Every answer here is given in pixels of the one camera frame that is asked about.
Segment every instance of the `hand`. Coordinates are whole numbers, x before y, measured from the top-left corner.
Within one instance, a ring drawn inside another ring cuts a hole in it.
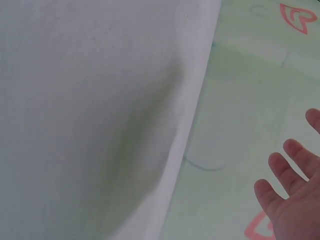
[[[320,111],[309,109],[305,117],[320,133]],[[280,197],[264,179],[254,184],[255,195],[277,240],[320,240],[320,157],[293,139],[283,149],[309,180],[299,176],[280,153],[273,153],[269,166],[289,198]]]

